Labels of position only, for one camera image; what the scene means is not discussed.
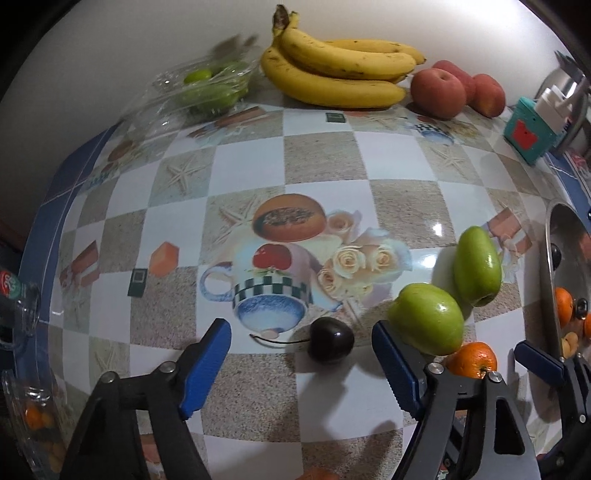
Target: banana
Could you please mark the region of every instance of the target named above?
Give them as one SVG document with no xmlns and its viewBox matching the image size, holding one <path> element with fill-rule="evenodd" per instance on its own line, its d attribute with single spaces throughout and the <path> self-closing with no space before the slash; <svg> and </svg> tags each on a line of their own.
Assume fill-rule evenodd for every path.
<svg viewBox="0 0 591 480">
<path fill-rule="evenodd" d="M 425 56 L 416 48 L 404 43 L 397 43 L 388 40 L 370 40 L 368 38 L 361 38 L 358 40 L 352 38 L 340 38 L 338 40 L 326 40 L 325 43 L 333 47 L 346 48 L 347 50 L 355 51 L 370 51 L 373 53 L 407 53 L 417 65 L 425 63 L 427 60 Z"/>
<path fill-rule="evenodd" d="M 381 80 L 343 80 L 305 72 L 281 51 L 277 38 L 261 57 L 267 78 L 286 95 L 332 108 L 379 108 L 400 102 L 406 90 Z"/>
<path fill-rule="evenodd" d="M 407 53 L 368 53 L 333 47 L 297 28 L 299 15 L 279 35 L 281 49 L 305 67 L 334 78 L 389 80 L 411 72 L 416 62 Z"/>
</svg>

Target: wall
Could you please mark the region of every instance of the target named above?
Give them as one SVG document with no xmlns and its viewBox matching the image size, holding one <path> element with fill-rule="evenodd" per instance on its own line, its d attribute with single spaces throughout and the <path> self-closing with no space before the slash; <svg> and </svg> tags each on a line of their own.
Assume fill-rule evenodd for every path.
<svg viewBox="0 0 591 480">
<path fill-rule="evenodd" d="M 38 44 L 0 103 L 0 218 L 26 235 L 65 156 L 117 121 L 167 66 L 233 35 L 270 42 L 275 1 L 81 0 Z M 292 0 L 318 38 L 412 44 L 427 66 L 486 72 L 508 102 L 533 95 L 556 66 L 557 37 L 518 0 Z"/>
</svg>

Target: teal container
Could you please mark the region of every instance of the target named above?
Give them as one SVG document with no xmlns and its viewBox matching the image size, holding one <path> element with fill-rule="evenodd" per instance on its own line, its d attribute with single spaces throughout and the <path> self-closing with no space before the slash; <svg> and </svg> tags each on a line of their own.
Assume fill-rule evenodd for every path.
<svg viewBox="0 0 591 480">
<path fill-rule="evenodd" d="M 534 107 L 535 102 L 532 99 L 521 97 L 504 131 L 507 141 L 529 165 L 535 165 L 536 160 L 557 139 L 557 134 L 536 113 Z"/>
</svg>

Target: stainless steel tray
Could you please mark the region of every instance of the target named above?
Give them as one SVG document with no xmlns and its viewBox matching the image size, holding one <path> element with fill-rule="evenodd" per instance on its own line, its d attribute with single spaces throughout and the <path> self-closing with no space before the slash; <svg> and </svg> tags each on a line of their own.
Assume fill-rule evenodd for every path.
<svg viewBox="0 0 591 480">
<path fill-rule="evenodd" d="M 542 317 L 546 330 L 548 353 L 563 356 L 561 338 L 569 332 L 579 336 L 579 350 L 587 350 L 589 341 L 583 336 L 583 321 L 571 320 L 560 328 L 554 289 L 563 287 L 574 301 L 591 297 L 591 238 L 577 213 L 566 203 L 552 200 L 546 212 L 545 239 L 540 255 L 540 288 Z M 562 253 L 562 261 L 552 270 L 550 244 Z"/>
</svg>

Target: metal screw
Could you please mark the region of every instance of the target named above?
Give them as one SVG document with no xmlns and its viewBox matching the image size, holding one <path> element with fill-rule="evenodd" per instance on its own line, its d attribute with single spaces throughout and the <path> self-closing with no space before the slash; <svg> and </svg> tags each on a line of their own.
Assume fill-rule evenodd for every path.
<svg viewBox="0 0 591 480">
<path fill-rule="evenodd" d="M 503 380 L 503 376 L 496 370 L 488 372 L 488 378 L 490 378 L 494 383 L 501 383 Z"/>
<path fill-rule="evenodd" d="M 115 372 L 105 372 L 100 376 L 100 381 L 103 383 L 113 383 L 117 374 Z"/>
<path fill-rule="evenodd" d="M 427 365 L 427 370 L 429 370 L 432 374 L 440 375 L 443 373 L 443 365 L 438 364 L 437 362 L 431 362 Z"/>
<path fill-rule="evenodd" d="M 163 374 L 171 374 L 172 372 L 174 372 L 177 368 L 177 364 L 172 362 L 172 361 L 168 361 L 168 362 L 164 362 L 163 364 L 161 364 L 158 367 L 158 370 L 160 370 Z"/>
</svg>

